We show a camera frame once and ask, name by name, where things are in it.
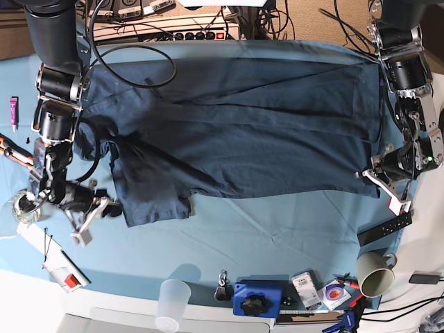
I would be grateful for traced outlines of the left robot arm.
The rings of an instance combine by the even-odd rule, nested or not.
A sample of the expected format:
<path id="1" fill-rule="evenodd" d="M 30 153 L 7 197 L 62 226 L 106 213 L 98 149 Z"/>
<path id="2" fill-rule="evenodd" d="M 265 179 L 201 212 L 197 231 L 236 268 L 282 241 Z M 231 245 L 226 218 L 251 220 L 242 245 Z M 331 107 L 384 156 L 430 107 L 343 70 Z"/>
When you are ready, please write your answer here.
<path id="1" fill-rule="evenodd" d="M 369 1 L 368 32 L 375 43 L 387 90 L 396 97 L 390 114 L 404 143 L 371 158 L 361 176 L 390 197 L 394 214 L 408 212 L 411 183 L 443 164 L 443 124 L 433 101 L 420 21 L 432 1 Z"/>

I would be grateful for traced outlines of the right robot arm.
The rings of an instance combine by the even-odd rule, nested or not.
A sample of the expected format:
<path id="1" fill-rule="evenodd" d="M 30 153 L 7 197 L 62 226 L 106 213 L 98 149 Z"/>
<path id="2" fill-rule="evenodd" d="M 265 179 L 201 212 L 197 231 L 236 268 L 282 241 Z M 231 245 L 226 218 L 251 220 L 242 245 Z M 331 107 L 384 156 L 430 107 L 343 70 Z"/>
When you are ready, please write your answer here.
<path id="1" fill-rule="evenodd" d="M 37 105 L 31 128 L 38 134 L 26 195 L 18 202 L 21 211 L 33 213 L 48 203 L 62 210 L 73 231 L 71 238 L 86 245 L 94 219 L 119 216 L 116 199 L 90 180 L 95 168 L 67 179 L 73 144 L 81 123 L 83 96 L 89 88 L 89 40 L 78 31 L 76 1 L 19 1 L 28 24 L 33 48 L 42 64 L 37 73 Z M 82 183 L 89 180 L 88 186 Z"/>

